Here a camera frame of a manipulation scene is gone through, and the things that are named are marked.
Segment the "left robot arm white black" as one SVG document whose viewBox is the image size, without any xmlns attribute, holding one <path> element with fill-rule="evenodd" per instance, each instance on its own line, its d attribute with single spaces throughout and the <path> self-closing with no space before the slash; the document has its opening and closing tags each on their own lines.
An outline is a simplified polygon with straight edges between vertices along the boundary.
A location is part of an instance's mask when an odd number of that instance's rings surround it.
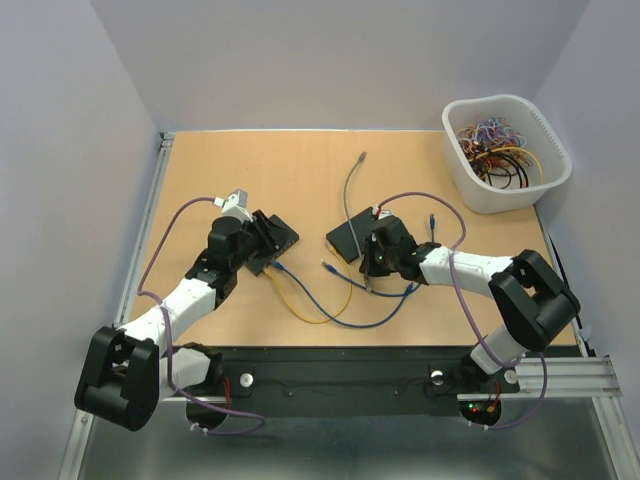
<svg viewBox="0 0 640 480">
<path fill-rule="evenodd" d="M 153 295 L 155 305 L 145 314 L 93 335 L 74 395 L 76 408 L 137 431 L 163 398 L 187 397 L 192 386 L 202 394 L 229 388 L 219 351 L 196 343 L 175 347 L 174 340 L 221 306 L 241 268 L 277 257 L 286 236 L 260 210 L 247 220 L 215 219 L 206 248 L 169 295 Z"/>
</svg>

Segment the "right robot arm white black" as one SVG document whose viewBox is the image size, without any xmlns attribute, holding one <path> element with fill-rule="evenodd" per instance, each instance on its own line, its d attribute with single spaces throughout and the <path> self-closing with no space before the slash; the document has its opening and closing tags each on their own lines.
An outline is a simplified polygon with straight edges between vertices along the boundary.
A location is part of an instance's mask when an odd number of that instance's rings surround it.
<svg viewBox="0 0 640 480">
<path fill-rule="evenodd" d="M 377 219 L 364 240 L 360 271 L 369 277 L 397 273 L 410 282 L 450 286 L 492 299 L 503 325 L 478 344 L 460 366 L 463 384 L 482 390 L 496 372 L 528 352 L 541 353 L 579 314 L 581 305 L 567 283 L 534 250 L 516 256 L 456 252 L 439 243 L 419 244 L 394 215 Z"/>
</svg>

